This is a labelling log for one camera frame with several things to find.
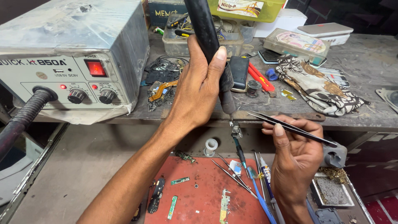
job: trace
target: red power switch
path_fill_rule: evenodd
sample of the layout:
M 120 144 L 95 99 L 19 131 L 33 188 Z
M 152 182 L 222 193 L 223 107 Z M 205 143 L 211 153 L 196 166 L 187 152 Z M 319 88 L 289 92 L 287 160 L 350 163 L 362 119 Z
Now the red power switch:
M 99 61 L 86 61 L 88 70 L 92 76 L 106 76 L 105 71 L 102 68 L 101 62 Z

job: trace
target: tweezer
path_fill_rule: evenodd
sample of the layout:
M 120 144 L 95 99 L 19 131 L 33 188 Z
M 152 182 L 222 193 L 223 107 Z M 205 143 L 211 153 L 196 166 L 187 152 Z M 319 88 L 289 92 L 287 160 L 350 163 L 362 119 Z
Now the tweezer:
M 310 134 L 310 133 L 308 133 L 308 132 L 306 132 L 306 131 L 304 131 L 304 130 L 301 130 L 301 129 L 298 128 L 298 127 L 295 127 L 295 126 L 293 126 L 293 125 L 291 125 L 291 124 L 288 124 L 288 123 L 285 123 L 285 122 L 280 121 L 280 120 L 278 120 L 278 119 L 275 119 L 275 118 L 270 117 L 270 116 L 268 116 L 268 115 L 265 115 L 265 114 L 262 114 L 262 113 L 259 113 L 259 112 L 256 112 L 256 111 L 252 111 L 252 110 L 250 110 L 250 111 L 251 111 L 251 112 L 254 112 L 254 113 L 257 113 L 257 114 L 259 114 L 259 115 L 265 117 L 266 119 L 265 119 L 265 118 L 262 118 L 262 117 L 259 117 L 259 116 L 257 116 L 257 115 L 248 113 L 248 112 L 246 112 L 246 113 L 248 113 L 248 114 L 250 114 L 250 115 L 252 115 L 252 116 L 255 116 L 255 117 L 257 117 L 258 119 L 263 120 L 263 121 L 265 121 L 265 122 L 267 122 L 267 123 L 269 123 L 269 124 L 276 125 L 277 123 L 279 123 L 279 124 L 282 125 L 283 129 L 285 129 L 286 131 L 290 131 L 290 132 L 292 132 L 292 133 L 294 133 L 294 134 L 298 134 L 298 135 L 303 136 L 303 137 L 306 137 L 306 138 L 308 138 L 308 139 L 311 139 L 311 140 L 314 140 L 314 141 L 323 143 L 323 144 L 325 144 L 325 145 L 327 145 L 327 146 L 330 146 L 330 147 L 332 147 L 332 148 L 337 148 L 337 144 L 334 143 L 334 142 L 331 142 L 331 141 L 325 140 L 325 139 L 323 139 L 323 138 L 317 137 L 317 136 L 315 136 L 315 135 L 312 135 L 312 134 Z

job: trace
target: red utility knife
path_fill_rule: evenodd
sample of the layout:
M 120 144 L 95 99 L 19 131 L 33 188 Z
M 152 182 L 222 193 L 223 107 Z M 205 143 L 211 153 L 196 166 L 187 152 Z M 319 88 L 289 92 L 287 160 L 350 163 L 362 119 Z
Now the red utility knife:
M 254 78 L 254 80 L 261 83 L 261 86 L 265 91 L 275 91 L 275 87 L 256 69 L 251 62 L 249 62 L 248 72 Z

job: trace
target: left hand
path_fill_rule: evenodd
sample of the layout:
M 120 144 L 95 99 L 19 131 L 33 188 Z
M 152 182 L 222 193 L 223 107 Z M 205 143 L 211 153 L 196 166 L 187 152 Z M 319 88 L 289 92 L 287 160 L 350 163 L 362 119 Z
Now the left hand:
M 208 65 L 195 35 L 189 36 L 188 49 L 189 65 L 180 75 L 173 106 L 164 121 L 184 134 L 210 119 L 226 63 L 226 48 L 221 46 Z

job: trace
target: blue screwdriver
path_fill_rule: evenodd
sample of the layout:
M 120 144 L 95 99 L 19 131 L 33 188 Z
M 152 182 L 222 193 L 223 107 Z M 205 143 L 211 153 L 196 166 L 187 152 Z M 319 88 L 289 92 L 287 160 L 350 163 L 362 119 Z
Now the blue screwdriver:
M 238 151 L 238 156 L 239 156 L 240 162 L 242 163 L 243 168 L 245 168 L 246 174 L 250 178 L 249 173 L 248 173 L 247 168 L 246 168 L 246 159 L 245 159 L 245 156 L 243 155 L 242 147 L 240 146 L 239 141 L 236 138 L 236 135 L 237 135 L 237 133 L 232 133 L 231 134 L 232 138 L 234 138 L 234 141 L 235 141 L 236 150 Z

